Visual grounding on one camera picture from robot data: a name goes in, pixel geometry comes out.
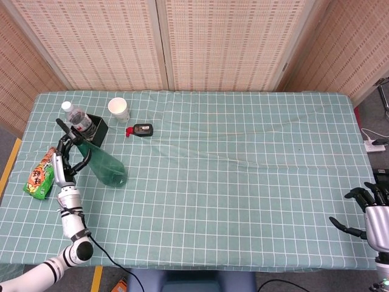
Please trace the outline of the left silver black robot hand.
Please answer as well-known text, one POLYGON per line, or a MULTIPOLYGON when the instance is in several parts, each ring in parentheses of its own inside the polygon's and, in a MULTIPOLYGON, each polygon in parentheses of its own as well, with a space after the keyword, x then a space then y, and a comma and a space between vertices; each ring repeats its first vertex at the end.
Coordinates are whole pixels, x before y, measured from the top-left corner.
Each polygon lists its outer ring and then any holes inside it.
POLYGON ((65 134, 58 141, 57 149, 52 156, 52 165, 55 177, 55 183, 58 187, 75 186, 75 175, 87 166, 92 158, 92 153, 89 150, 87 155, 81 162, 75 166, 69 164, 69 152, 75 145, 74 141, 80 142, 79 138, 71 138, 65 134))

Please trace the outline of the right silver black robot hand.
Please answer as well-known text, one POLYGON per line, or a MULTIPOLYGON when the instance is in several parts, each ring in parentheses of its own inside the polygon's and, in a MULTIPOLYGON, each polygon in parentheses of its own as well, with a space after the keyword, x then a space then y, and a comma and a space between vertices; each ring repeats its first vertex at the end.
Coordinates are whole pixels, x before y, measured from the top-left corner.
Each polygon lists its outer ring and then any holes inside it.
POLYGON ((365 187, 351 189, 345 198, 353 198, 361 208, 365 230, 347 227, 334 217, 330 222, 340 231, 366 240, 377 252, 388 252, 388 184, 365 182, 365 187))

